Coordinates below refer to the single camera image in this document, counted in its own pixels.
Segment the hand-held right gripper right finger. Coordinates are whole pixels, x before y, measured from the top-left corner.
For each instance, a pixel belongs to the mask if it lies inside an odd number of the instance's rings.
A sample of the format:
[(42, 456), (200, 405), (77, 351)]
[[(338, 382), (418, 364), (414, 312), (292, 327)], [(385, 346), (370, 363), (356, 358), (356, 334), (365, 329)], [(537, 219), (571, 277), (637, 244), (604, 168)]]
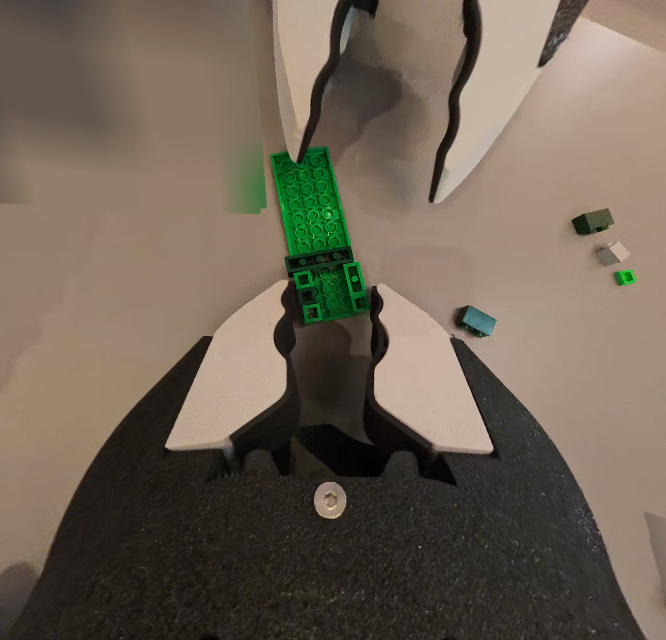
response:
[(385, 452), (491, 455), (492, 439), (437, 320), (386, 284), (371, 291), (364, 431)]

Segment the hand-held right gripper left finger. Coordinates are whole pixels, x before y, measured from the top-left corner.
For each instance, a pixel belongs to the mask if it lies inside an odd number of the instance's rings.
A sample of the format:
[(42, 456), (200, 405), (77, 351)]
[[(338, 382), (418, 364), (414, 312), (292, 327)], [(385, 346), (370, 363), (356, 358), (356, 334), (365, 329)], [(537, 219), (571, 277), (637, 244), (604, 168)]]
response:
[(165, 447), (233, 450), (239, 459), (286, 449), (300, 417), (291, 353), (294, 284), (277, 281), (214, 333)]

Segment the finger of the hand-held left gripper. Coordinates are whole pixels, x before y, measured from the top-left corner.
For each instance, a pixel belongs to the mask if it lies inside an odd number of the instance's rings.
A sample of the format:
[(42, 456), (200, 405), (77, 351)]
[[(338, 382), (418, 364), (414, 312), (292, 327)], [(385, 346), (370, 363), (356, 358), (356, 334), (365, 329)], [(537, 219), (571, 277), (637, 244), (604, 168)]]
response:
[(539, 75), (560, 0), (463, 0), (465, 50), (448, 97), (429, 201), (462, 184), (511, 120)]
[(302, 163), (321, 119), (354, 0), (272, 0), (279, 111), (289, 156)]

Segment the green toy brick plate assembly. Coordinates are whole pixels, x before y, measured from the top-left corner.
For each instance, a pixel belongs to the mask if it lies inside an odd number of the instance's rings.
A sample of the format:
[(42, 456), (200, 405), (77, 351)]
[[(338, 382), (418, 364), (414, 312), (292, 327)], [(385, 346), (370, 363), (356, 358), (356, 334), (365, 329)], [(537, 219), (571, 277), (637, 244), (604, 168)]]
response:
[(287, 241), (285, 266), (304, 325), (369, 311), (329, 149), (310, 148), (301, 163), (288, 152), (273, 153), (271, 165)]

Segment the white desk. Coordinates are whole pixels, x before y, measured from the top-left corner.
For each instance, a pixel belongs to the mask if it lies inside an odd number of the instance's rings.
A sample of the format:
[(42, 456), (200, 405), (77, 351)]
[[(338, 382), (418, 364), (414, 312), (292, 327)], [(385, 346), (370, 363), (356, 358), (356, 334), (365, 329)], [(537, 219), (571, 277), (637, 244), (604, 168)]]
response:
[[(276, 204), (234, 214), (212, 0), (1, 0), (1, 635), (120, 420), (200, 337), (283, 273)], [(369, 282), (454, 333), (576, 474), (645, 635), (665, 604), (665, 0), (591, 0), (515, 117), (439, 207), (429, 123), (449, 67), (392, 11), (350, 46), (327, 144)], [(608, 208), (607, 231), (571, 220)], [(603, 266), (596, 250), (631, 256)], [(613, 274), (631, 269), (635, 284)]]

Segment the dark green toy brick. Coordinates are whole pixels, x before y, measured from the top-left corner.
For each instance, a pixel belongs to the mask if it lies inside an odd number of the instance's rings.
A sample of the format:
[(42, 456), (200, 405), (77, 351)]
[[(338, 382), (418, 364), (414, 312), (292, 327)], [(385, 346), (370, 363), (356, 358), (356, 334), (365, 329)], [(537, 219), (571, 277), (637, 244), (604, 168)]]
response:
[(465, 330), (479, 338), (491, 336), (496, 323), (497, 319), (472, 305), (463, 306), (455, 316), (455, 324), (458, 329)]
[(589, 236), (607, 231), (614, 223), (612, 213), (608, 208), (585, 212), (571, 220), (572, 227), (578, 236)]

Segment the grey toy brick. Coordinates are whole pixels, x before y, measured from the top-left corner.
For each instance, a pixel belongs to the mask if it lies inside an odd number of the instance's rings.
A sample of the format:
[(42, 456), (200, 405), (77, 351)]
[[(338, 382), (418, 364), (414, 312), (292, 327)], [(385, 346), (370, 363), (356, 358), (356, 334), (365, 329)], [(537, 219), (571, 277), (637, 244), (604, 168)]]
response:
[(621, 242), (608, 243), (599, 247), (595, 254), (600, 264), (605, 267), (624, 262), (631, 256), (631, 253)]

